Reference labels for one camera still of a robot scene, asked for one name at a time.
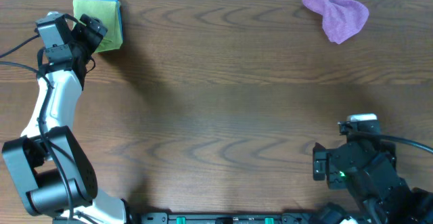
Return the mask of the green microfiber cloth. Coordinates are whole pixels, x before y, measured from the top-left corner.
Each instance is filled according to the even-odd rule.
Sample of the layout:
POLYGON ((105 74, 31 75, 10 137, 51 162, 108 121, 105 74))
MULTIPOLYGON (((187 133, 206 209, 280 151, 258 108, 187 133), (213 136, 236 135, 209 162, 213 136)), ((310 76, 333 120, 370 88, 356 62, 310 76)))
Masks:
POLYGON ((123 44, 122 18, 119 0, 73 0, 74 17, 79 19, 83 14, 102 21, 108 29, 96 53, 120 49, 123 44))

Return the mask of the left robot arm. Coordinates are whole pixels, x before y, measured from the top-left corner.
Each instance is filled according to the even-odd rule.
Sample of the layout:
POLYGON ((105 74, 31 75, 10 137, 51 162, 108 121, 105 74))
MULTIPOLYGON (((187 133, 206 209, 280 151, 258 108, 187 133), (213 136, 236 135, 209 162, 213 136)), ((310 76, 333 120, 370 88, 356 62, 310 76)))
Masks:
POLYGON ((19 138, 2 156, 26 212, 54 223, 130 223, 124 200, 99 189, 95 171, 72 133, 87 64, 108 29, 83 14, 51 13, 36 21, 44 46, 33 69, 39 94, 19 138))

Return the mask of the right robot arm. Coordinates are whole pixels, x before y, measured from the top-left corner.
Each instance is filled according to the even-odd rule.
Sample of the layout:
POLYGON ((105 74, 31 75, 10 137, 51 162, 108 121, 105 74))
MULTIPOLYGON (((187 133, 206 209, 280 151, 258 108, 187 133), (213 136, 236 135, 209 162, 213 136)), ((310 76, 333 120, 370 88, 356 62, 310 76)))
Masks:
POLYGON ((431 223, 432 193, 411 189, 396 171, 395 147, 367 139, 313 148, 313 179, 347 189, 372 223, 431 223))

